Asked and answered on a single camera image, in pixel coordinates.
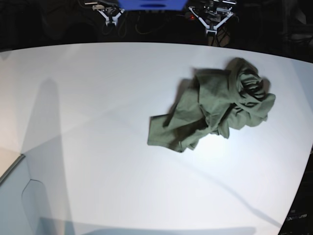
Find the green t-shirt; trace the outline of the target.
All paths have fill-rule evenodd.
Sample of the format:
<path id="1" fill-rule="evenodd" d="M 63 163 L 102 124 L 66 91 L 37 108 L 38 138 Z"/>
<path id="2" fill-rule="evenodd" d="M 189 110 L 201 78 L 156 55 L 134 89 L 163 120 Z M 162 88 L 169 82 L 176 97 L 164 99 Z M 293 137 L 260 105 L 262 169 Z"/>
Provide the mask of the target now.
<path id="1" fill-rule="evenodd" d="M 243 58 L 224 70 L 198 69 L 170 113 L 151 117 L 147 144 L 182 153 L 207 135 L 227 139 L 230 129 L 266 121 L 275 100 L 257 68 Z"/>

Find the blue box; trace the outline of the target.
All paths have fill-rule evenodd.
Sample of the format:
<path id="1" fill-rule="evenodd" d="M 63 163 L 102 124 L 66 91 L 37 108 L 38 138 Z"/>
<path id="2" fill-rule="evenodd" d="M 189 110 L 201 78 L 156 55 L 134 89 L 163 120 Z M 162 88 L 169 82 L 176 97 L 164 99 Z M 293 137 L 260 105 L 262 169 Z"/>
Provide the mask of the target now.
<path id="1" fill-rule="evenodd" d="M 119 0 L 119 5 L 128 11 L 133 10 L 174 10 L 180 11 L 188 0 Z"/>

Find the black power strip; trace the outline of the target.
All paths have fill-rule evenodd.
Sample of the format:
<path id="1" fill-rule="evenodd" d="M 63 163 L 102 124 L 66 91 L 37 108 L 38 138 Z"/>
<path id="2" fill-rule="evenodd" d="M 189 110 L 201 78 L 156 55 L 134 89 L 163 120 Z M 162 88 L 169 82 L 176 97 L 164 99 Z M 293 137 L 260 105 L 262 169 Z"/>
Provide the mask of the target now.
<path id="1" fill-rule="evenodd" d="M 187 20 L 190 20 L 190 21 L 195 21 L 195 20 L 207 20 L 208 18 L 206 16 L 196 16 L 194 14 L 192 14 L 191 12 L 187 12 L 184 17 L 187 19 Z"/>

